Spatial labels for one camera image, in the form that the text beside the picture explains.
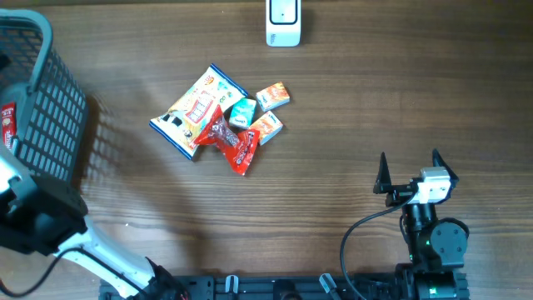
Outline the blue yellow snack bag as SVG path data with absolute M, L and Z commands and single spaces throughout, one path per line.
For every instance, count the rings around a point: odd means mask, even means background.
M 194 140 L 219 107 L 223 112 L 248 92 L 212 63 L 197 81 L 159 117 L 149 125 L 161 134 L 187 159 L 197 151 Z

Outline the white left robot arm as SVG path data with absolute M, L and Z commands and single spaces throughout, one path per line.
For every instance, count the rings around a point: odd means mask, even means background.
M 70 183 L 29 171 L 1 148 L 1 245 L 22 254 L 52 255 L 87 269 L 125 299 L 188 299 L 164 267 L 96 227 Z

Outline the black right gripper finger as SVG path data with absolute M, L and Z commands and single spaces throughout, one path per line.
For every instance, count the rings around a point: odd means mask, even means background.
M 451 183 L 459 182 L 458 176 L 448 166 L 448 164 L 445 162 L 445 160 L 442 158 L 442 156 L 440 155 L 440 153 L 438 152 L 436 148 L 432 151 L 432 163 L 434 167 L 443 167 L 448 172 Z
M 376 187 L 390 187 L 391 185 L 391 176 L 389 172 L 388 163 L 386 160 L 386 155 L 384 152 L 380 155 L 380 164 L 378 168 L 378 174 L 376 176 Z

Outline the small teal box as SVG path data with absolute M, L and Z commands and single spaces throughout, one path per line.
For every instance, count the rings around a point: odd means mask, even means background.
M 252 124 L 256 106 L 255 100 L 242 98 L 232 106 L 229 123 L 237 128 L 248 129 Z

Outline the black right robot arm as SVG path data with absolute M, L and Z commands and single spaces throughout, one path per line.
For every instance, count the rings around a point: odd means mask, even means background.
M 410 262 L 395 270 L 394 296 L 398 299 L 468 299 L 470 291 L 464 267 L 470 230 L 453 217 L 439 218 L 436 206 L 451 197 L 459 178 L 437 150 L 432 165 L 424 167 L 409 183 L 391 181 L 386 155 L 373 189 L 386 195 L 388 208 L 401 210 L 401 232 Z

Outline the red candy bag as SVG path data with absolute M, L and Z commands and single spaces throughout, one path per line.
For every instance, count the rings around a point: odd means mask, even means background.
M 216 146 L 232 170 L 244 176 L 257 149 L 259 134 L 256 129 L 234 133 L 229 128 L 221 107 L 217 105 L 211 119 L 194 140 L 194 143 L 196 145 Z

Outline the red chocolate wafer bar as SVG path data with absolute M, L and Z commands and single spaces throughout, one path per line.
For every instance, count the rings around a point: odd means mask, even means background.
M 13 138 L 17 135 L 16 103 L 9 102 L 2 106 L 2 139 L 4 146 L 12 149 Z

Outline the small orange box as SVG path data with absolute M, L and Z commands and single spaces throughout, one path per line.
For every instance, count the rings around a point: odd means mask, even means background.
M 250 129 L 259 132 L 259 144 L 261 146 L 276 136 L 282 128 L 283 123 L 272 111 L 264 113 L 250 126 Z
M 290 95 L 283 82 L 277 82 L 256 93 L 256 99 L 263 112 L 290 102 Z

